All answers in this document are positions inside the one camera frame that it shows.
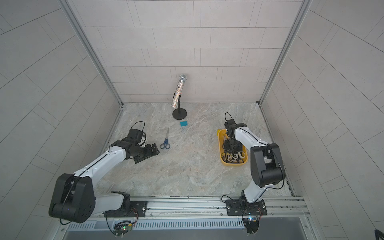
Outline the circuit board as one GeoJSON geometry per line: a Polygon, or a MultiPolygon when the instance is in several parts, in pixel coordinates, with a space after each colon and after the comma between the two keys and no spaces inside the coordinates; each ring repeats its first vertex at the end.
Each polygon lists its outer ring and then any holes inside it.
{"type": "Polygon", "coordinates": [[[252,217],[242,218],[247,234],[254,235],[259,230],[260,223],[252,217]]]}
{"type": "Polygon", "coordinates": [[[114,225],[114,232],[116,238],[120,236],[121,238],[124,237],[124,235],[128,232],[130,232],[133,229],[133,224],[131,221],[123,221],[119,222],[114,225]]]}

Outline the blue handled scissors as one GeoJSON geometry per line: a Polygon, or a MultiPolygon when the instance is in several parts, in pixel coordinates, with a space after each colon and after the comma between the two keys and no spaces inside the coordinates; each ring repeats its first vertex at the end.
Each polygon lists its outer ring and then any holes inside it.
{"type": "Polygon", "coordinates": [[[169,144],[169,131],[170,131],[170,128],[168,128],[168,130],[167,130],[167,134],[166,134],[164,142],[160,145],[161,149],[170,149],[171,148],[171,145],[169,144]]]}

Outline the left circuit board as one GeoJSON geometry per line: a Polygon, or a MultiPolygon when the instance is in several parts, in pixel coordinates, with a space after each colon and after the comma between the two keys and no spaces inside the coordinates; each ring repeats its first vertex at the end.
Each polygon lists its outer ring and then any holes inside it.
{"type": "Polygon", "coordinates": [[[124,237],[124,235],[128,232],[130,232],[133,229],[133,224],[131,221],[123,221],[119,222],[114,225],[114,232],[116,238],[120,236],[121,238],[124,237]]]}

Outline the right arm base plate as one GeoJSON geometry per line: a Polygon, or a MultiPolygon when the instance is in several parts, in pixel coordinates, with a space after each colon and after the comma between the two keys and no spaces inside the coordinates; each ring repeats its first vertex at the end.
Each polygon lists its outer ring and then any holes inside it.
{"type": "Polygon", "coordinates": [[[228,216],[266,216],[268,214],[264,200],[249,204],[246,200],[225,200],[228,216]]]}

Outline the beige kitchen scissors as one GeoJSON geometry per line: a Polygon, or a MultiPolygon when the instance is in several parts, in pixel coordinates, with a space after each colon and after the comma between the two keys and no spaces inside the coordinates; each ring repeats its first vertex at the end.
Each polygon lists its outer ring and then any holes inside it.
{"type": "Polygon", "coordinates": [[[227,164],[243,164],[246,161],[246,154],[245,152],[224,152],[221,154],[221,160],[227,164]]]}

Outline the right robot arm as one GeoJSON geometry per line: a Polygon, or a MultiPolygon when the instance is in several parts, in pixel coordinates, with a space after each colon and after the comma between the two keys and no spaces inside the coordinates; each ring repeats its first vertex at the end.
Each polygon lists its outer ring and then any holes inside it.
{"type": "Polygon", "coordinates": [[[263,141],[244,123],[237,124],[234,120],[227,120],[225,128],[228,136],[223,143],[225,153],[240,156],[243,148],[246,148],[251,155],[252,180],[242,191],[240,199],[244,204],[257,203],[262,200],[267,189],[277,190],[276,185],[286,178],[280,147],[263,141]]]}

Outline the right circuit board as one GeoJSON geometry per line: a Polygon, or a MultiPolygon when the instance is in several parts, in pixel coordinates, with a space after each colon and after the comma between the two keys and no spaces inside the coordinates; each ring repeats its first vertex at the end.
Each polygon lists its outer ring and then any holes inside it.
{"type": "Polygon", "coordinates": [[[247,234],[254,235],[259,230],[260,223],[252,217],[242,218],[247,234]]]}

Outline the yellow storage box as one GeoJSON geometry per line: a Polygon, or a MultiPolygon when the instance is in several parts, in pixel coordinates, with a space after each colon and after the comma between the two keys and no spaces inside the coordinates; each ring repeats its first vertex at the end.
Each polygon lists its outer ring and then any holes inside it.
{"type": "Polygon", "coordinates": [[[225,129],[217,130],[217,136],[219,141],[219,153],[221,163],[228,167],[237,167],[244,165],[248,161],[248,154],[246,148],[242,146],[240,151],[240,145],[230,145],[230,138],[227,135],[225,129]]]}

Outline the teal sponge block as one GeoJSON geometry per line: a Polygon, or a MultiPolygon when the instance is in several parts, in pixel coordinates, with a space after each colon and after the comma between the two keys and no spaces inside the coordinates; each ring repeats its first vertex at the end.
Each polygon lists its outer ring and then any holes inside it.
{"type": "Polygon", "coordinates": [[[181,124],[181,127],[184,127],[184,126],[188,125],[188,122],[187,121],[183,121],[183,122],[180,122],[180,124],[181,124]]]}

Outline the black microphone stand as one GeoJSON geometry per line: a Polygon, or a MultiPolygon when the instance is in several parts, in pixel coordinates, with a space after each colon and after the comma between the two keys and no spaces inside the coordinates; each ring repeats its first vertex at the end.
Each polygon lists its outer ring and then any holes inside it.
{"type": "Polygon", "coordinates": [[[179,95],[178,102],[177,102],[177,109],[173,111],[173,118],[176,120],[183,120],[187,117],[187,111],[181,108],[181,97],[182,95],[179,95]]]}

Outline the glitter microphone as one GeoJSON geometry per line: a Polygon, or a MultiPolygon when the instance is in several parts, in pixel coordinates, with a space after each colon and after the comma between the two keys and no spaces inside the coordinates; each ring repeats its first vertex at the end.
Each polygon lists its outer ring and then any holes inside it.
{"type": "Polygon", "coordinates": [[[178,106],[179,97],[182,94],[183,86],[186,80],[187,80],[187,76],[185,74],[180,75],[180,80],[177,84],[177,87],[173,96],[173,100],[172,100],[172,105],[171,105],[172,108],[176,108],[178,106]]]}

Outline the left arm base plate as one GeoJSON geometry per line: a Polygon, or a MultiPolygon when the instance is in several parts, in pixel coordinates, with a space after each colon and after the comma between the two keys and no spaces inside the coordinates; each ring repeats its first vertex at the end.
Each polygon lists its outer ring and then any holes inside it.
{"type": "Polygon", "coordinates": [[[143,218],[146,215],[148,201],[133,201],[130,205],[123,204],[118,210],[109,210],[103,213],[107,218],[143,218]]]}

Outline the aluminium rail frame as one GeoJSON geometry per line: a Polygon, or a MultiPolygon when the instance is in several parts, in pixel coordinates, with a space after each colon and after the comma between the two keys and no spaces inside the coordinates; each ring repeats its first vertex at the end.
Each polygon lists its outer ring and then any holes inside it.
{"type": "MultiPolygon", "coordinates": [[[[133,201],[148,201],[144,219],[165,218],[246,218],[250,215],[228,216],[225,200],[235,197],[131,197],[133,201]]],[[[301,197],[275,196],[263,199],[268,214],[260,217],[308,217],[310,211],[301,197]]],[[[89,218],[104,217],[102,213],[89,218]]]]}

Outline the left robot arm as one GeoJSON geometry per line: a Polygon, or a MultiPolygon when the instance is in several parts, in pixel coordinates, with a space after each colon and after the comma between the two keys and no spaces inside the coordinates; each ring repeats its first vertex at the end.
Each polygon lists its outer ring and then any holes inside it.
{"type": "Polygon", "coordinates": [[[130,194],[112,192],[96,195],[96,184],[115,166],[126,160],[140,163],[160,153],[156,144],[138,146],[116,141],[106,152],[72,174],[62,174],[56,180],[49,207],[49,216],[67,222],[83,223],[92,215],[102,213],[107,218],[137,216],[130,194]]]}

